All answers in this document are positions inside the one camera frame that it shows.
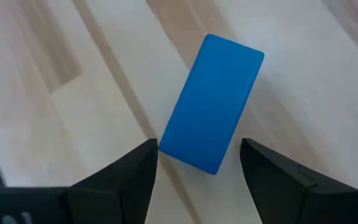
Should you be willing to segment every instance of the wooden surface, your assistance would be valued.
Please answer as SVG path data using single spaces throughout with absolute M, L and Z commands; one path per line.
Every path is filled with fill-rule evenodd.
M 243 137 L 358 188 L 356 0 L 0 0 L 7 184 L 70 185 L 160 138 L 207 33 L 265 60 L 218 174 L 160 155 L 147 222 L 260 223 Z

